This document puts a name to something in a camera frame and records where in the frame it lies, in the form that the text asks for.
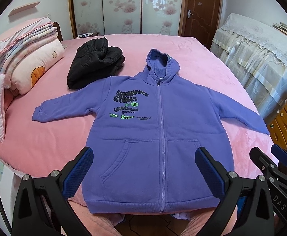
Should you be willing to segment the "folded pastel quilt stack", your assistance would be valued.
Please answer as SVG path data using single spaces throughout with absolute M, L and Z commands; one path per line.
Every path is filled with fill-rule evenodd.
M 64 57 L 50 18 L 25 21 L 0 35 L 0 75 L 5 88 L 16 95 L 28 93 L 48 69 Z

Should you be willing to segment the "lace covered furniture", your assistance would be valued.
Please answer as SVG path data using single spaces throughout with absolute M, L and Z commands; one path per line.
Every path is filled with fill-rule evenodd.
M 287 36 L 257 20 L 231 13 L 210 51 L 235 75 L 265 122 L 287 100 Z

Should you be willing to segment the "brown wooden door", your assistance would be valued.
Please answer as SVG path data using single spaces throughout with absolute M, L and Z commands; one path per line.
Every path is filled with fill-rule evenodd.
M 182 0 L 178 35 L 194 37 L 209 49 L 221 8 L 222 0 Z

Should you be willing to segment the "black puffer jacket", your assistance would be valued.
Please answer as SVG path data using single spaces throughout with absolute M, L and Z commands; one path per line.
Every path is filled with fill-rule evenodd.
M 124 61 L 122 49 L 109 46 L 105 37 L 87 41 L 77 49 L 67 75 L 67 86 L 71 90 L 82 89 L 97 80 L 116 76 Z

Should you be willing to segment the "pink wall shelf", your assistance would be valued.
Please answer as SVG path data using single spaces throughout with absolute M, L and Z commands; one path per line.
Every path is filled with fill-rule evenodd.
M 11 17 L 13 15 L 16 15 L 20 12 L 35 8 L 37 5 L 39 5 L 41 3 L 41 1 L 36 1 L 36 2 L 32 2 L 32 3 L 28 3 L 25 5 L 21 5 L 19 7 L 15 7 L 14 9 L 11 10 L 11 12 L 8 14 L 8 17 Z

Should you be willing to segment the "purple zip hoodie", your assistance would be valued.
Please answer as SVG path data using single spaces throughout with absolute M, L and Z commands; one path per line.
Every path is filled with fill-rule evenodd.
M 196 163 L 204 147 L 231 171 L 233 153 L 222 119 L 268 134 L 263 119 L 232 98 L 178 75 L 171 56 L 152 49 L 143 72 L 113 76 L 47 100 L 41 123 L 94 113 L 86 145 L 94 162 L 82 182 L 89 211 L 178 213 L 216 207 Z

